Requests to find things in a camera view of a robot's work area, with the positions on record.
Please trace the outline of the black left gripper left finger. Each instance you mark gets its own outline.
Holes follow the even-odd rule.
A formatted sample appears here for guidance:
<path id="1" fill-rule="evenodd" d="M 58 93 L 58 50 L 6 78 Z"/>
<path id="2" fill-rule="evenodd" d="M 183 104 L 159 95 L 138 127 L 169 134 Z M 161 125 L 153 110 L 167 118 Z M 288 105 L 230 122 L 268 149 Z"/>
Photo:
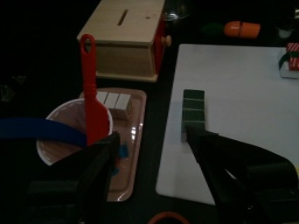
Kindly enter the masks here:
<path id="1" fill-rule="evenodd" d="M 114 132 L 47 168 L 29 186 L 23 224 L 99 224 L 119 146 Z"/>

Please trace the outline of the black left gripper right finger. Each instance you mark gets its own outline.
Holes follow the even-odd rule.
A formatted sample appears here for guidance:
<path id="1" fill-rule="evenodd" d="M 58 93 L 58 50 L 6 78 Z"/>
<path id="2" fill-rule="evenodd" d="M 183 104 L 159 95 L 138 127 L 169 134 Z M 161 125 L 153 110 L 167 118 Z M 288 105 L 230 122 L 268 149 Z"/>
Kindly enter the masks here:
<path id="1" fill-rule="evenodd" d="M 299 222 L 299 176 L 289 159 L 190 126 L 187 143 L 220 210 L 221 224 Z"/>

